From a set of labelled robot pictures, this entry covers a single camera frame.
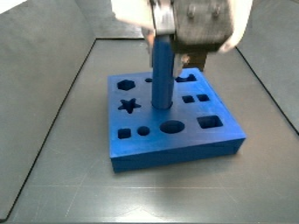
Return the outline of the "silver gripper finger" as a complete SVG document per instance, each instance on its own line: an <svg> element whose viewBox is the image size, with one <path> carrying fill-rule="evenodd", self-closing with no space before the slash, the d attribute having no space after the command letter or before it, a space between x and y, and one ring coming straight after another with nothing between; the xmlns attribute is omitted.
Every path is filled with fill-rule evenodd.
<svg viewBox="0 0 299 224"><path fill-rule="evenodd" d="M154 51L154 44L155 44L155 32L153 30L149 30L147 28L142 28L142 33L145 36L145 41L147 43L147 51L150 54L150 67L153 67L154 66L153 51Z"/></svg>
<svg viewBox="0 0 299 224"><path fill-rule="evenodd" d="M174 57L173 77L178 78L183 67L190 63L190 56L187 54L177 53Z"/></svg>

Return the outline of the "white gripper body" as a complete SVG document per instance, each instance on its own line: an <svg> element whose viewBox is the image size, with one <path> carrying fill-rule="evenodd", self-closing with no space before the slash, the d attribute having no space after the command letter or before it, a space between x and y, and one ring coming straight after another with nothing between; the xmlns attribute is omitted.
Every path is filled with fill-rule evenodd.
<svg viewBox="0 0 299 224"><path fill-rule="evenodd" d="M175 53L229 52L242 40L254 0L111 0L117 19L157 37Z"/></svg>

